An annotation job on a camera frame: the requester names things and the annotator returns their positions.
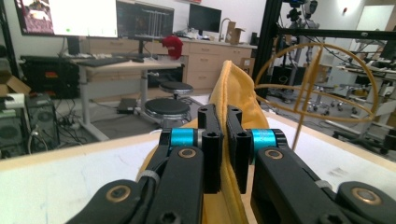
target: drawer handle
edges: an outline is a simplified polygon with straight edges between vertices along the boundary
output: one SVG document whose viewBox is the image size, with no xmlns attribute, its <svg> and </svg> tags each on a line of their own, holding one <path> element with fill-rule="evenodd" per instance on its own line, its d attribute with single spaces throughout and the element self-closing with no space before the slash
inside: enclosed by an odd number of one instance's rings
<svg viewBox="0 0 396 224">
<path fill-rule="evenodd" d="M 121 43 L 121 42 L 113 42 L 113 41 L 111 41 L 110 44 L 112 44 L 112 45 L 123 45 L 123 43 Z"/>
</svg>

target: display screen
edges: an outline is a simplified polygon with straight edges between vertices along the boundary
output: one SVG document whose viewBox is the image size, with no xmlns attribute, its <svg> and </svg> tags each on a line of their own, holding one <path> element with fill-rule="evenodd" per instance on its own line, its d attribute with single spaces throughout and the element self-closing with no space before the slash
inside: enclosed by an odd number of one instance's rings
<svg viewBox="0 0 396 224">
<path fill-rule="evenodd" d="M 195 30 L 219 32 L 221 10 L 190 4 L 189 27 Z"/>
<path fill-rule="evenodd" d="M 117 37 L 116 0 L 15 0 L 23 35 Z"/>
<path fill-rule="evenodd" d="M 117 1 L 119 37 L 162 39 L 173 33 L 175 11 L 145 3 Z"/>
</svg>

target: gray floor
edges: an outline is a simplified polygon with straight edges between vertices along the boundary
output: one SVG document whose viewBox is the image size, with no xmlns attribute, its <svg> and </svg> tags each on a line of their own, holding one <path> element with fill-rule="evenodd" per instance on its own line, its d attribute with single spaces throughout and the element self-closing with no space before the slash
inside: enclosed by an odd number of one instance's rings
<svg viewBox="0 0 396 224">
<path fill-rule="evenodd" d="M 311 99 L 316 99 L 316 95 L 312 95 Z M 286 104 L 283 102 L 278 97 L 274 96 L 268 96 L 267 98 L 271 102 L 276 102 L 277 104 L 293 108 L 295 106 L 295 102 L 291 101 L 290 104 Z M 330 104 L 332 99 L 323 97 L 322 102 L 325 104 Z M 193 100 L 189 100 L 188 103 L 190 104 L 191 107 L 191 117 L 194 119 L 196 118 L 196 113 L 197 109 L 199 108 L 200 104 L 198 102 L 195 102 Z M 113 102 L 113 103 L 103 103 L 103 104 L 92 104 L 91 105 L 91 118 L 92 118 L 92 124 L 95 125 L 99 130 L 101 130 L 105 135 L 107 135 L 110 139 L 117 139 L 117 138 L 122 138 L 126 136 L 132 136 L 132 135 L 138 135 L 138 134 L 143 134 L 143 133 L 150 133 L 152 131 L 155 131 L 158 129 L 158 123 L 154 122 L 153 120 L 150 119 L 145 119 L 142 118 L 142 116 L 133 114 L 133 115 L 120 115 L 117 114 L 116 107 L 118 105 L 118 102 Z M 262 108 L 264 110 L 269 110 L 272 109 L 274 110 L 278 115 L 283 116 L 287 119 L 291 119 L 294 121 L 299 120 L 299 115 L 296 115 L 294 113 L 290 113 L 289 111 L 283 111 L 283 110 L 278 110 L 276 108 L 272 108 L 271 106 L 262 104 Z M 73 109 L 76 111 L 76 118 L 80 117 L 80 109 L 78 108 L 69 108 Z M 338 111 L 337 107 L 329 107 L 329 112 L 330 116 L 336 116 L 336 117 L 343 117 L 343 118 L 350 118 L 350 115 L 352 114 L 352 106 L 350 105 L 344 105 L 343 106 L 343 111 Z M 319 108 L 317 112 L 313 113 L 318 113 L 322 114 L 325 112 L 325 109 Z M 311 117 L 305 117 L 304 118 L 304 125 L 307 127 L 310 127 L 312 129 L 315 129 L 319 132 L 325 133 L 329 136 L 333 135 L 333 132 L 336 130 L 342 131 L 341 129 L 332 126 L 331 124 L 327 123 L 326 116 L 322 116 L 322 119 L 315 119 Z M 181 122 L 173 122 L 171 123 L 173 127 L 178 127 L 181 126 Z M 345 123 L 345 125 L 353 129 L 355 131 L 360 132 L 362 127 L 361 124 L 359 123 Z M 372 133 L 380 133 L 380 135 L 385 136 L 387 130 L 381 129 L 381 128 L 372 128 L 370 130 Z M 77 142 L 80 142 L 81 144 L 86 144 L 90 142 L 96 142 L 96 140 L 91 137 L 88 133 L 84 132 L 82 129 L 60 129 L 60 134 L 63 139 L 63 144 L 61 147 L 70 147 L 76 144 L 79 144 Z M 390 151 L 387 155 L 382 155 L 379 153 L 379 150 L 375 153 L 376 155 L 380 155 L 384 158 L 389 159 L 390 161 L 396 161 L 396 151 Z"/>
</svg>

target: desk leg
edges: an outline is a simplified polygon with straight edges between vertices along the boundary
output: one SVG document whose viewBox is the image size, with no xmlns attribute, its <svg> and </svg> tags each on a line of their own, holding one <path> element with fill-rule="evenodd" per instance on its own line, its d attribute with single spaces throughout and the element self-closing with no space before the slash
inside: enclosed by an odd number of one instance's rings
<svg viewBox="0 0 396 224">
<path fill-rule="evenodd" d="M 147 70 L 142 72 L 142 76 L 140 78 L 140 92 L 141 92 L 141 99 L 140 99 L 140 112 L 142 114 L 145 113 L 145 103 L 148 100 L 148 88 L 149 88 L 149 72 Z"/>
<path fill-rule="evenodd" d="M 87 72 L 83 66 L 79 67 L 79 94 L 81 98 L 81 109 L 82 109 L 82 122 L 81 126 L 92 134 L 99 141 L 106 141 L 109 138 L 103 134 L 99 129 L 91 124 L 90 118 L 90 102 L 88 94 L 88 80 Z"/>
</svg>

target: yellow cloth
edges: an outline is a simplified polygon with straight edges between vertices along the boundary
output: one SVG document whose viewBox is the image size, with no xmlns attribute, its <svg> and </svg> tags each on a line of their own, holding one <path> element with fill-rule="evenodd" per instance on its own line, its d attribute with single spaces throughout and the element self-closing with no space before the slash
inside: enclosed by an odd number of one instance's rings
<svg viewBox="0 0 396 224">
<path fill-rule="evenodd" d="M 268 128 L 268 122 L 256 100 L 254 83 L 250 76 L 231 61 L 223 64 L 221 75 L 212 92 L 210 104 L 216 105 L 221 129 L 226 132 L 227 105 L 233 105 L 243 111 L 242 127 L 245 129 Z M 197 120 L 184 127 L 196 128 Z M 230 164 L 228 136 L 224 134 L 222 164 L 220 168 L 221 192 L 204 195 L 203 223 L 248 223 L 244 205 L 236 183 L 233 167 Z"/>
</svg>

